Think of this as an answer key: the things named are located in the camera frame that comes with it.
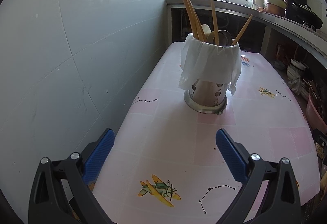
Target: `metal rim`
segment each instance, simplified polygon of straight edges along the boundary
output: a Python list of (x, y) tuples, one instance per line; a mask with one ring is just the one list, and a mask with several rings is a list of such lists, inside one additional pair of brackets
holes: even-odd
[(205, 114), (217, 114), (222, 112), (226, 106), (227, 106), (227, 97), (225, 95), (224, 100), (221, 104), (219, 104), (216, 107), (206, 107), (206, 106), (202, 106), (198, 103), (196, 103), (194, 100), (191, 99), (190, 94), (188, 92), (188, 90), (186, 90), (184, 92), (184, 100), (186, 102), (186, 104), (193, 110), (196, 110), (197, 112), (200, 113), (205, 113)]

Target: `chopstick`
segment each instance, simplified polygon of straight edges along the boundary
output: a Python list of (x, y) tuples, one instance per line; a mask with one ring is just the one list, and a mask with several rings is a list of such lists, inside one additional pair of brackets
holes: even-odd
[(202, 41), (202, 42), (205, 42), (206, 37), (204, 35), (203, 28), (201, 27), (201, 23), (200, 23), (199, 17), (197, 16), (197, 13), (194, 10), (194, 7), (193, 7), (193, 5), (191, 3), (191, 0), (187, 0), (187, 1), (188, 1), (188, 4), (191, 7), (191, 11), (192, 11), (193, 17), (195, 19), (195, 25), (197, 27), (197, 35), (199, 37), (199, 40)]
[(215, 43), (216, 45), (219, 46), (218, 23), (217, 23), (215, 3), (214, 0), (210, 0), (210, 2), (211, 2), (212, 20), (214, 22)]
[(193, 17), (193, 12), (191, 10), (191, 6), (189, 5), (188, 0), (183, 0), (183, 2), (185, 4), (187, 15), (188, 15), (188, 18), (190, 20), (193, 36), (196, 39), (199, 39), (199, 37), (197, 35), (197, 26), (196, 26), (196, 22), (195, 22), (194, 17)]
[(252, 17), (253, 17), (253, 15), (250, 15), (250, 17), (246, 21), (245, 25), (242, 27), (241, 31), (238, 33), (237, 37), (233, 41), (232, 46), (235, 45), (240, 40), (241, 36), (243, 35), (243, 33), (245, 32), (245, 30), (247, 29), (247, 26), (249, 25)]

